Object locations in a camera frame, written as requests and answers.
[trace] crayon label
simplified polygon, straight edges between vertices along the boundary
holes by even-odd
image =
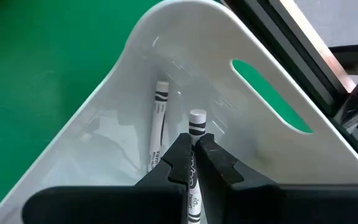
[[[191,164],[190,164],[190,188],[193,189],[197,184],[197,170],[196,170],[196,160],[194,158],[194,151],[191,151]]]
[[[192,210],[198,210],[197,208],[201,208],[201,203],[202,203],[202,199],[201,199],[201,192],[200,191],[196,191],[196,192],[189,192],[189,208]]]
[[[154,103],[154,113],[155,114],[165,113],[165,104],[166,103],[160,103],[156,101]]]
[[[160,162],[160,152],[153,152],[150,155],[150,161],[151,161],[151,167],[154,169],[154,167]]]

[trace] gray floor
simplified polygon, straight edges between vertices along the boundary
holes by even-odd
[[[358,44],[358,0],[295,0],[329,47]]]

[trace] white plastic container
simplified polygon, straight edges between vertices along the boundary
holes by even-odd
[[[256,68],[313,130],[287,124],[234,70]],[[170,83],[163,150],[207,111],[207,132],[279,183],[358,184],[358,155],[233,12],[214,1],[151,8],[119,60],[0,203],[0,223],[20,223],[35,192],[56,185],[133,185],[147,170],[157,80]]]

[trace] green table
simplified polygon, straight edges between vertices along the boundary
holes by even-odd
[[[0,0],[0,201],[158,0]]]

